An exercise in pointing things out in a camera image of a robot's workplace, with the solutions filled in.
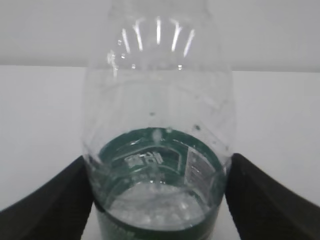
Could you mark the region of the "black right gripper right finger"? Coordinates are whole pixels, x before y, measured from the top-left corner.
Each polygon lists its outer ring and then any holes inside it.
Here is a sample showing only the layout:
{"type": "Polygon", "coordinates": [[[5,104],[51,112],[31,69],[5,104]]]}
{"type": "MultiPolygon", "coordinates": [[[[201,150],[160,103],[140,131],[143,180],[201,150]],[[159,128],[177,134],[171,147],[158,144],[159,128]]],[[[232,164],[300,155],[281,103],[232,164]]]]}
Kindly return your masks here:
{"type": "Polygon", "coordinates": [[[233,154],[226,202],[242,240],[318,240],[320,208],[239,153],[233,154]]]}

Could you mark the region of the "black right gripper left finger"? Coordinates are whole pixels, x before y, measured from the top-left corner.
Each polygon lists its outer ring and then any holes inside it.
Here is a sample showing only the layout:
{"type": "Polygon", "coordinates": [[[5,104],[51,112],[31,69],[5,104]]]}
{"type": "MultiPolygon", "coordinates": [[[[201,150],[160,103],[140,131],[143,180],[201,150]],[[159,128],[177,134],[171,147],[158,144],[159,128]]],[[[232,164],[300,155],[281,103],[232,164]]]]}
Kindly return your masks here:
{"type": "Polygon", "coordinates": [[[39,189],[0,212],[0,238],[79,240],[93,201],[85,160],[80,156],[39,189]]]}

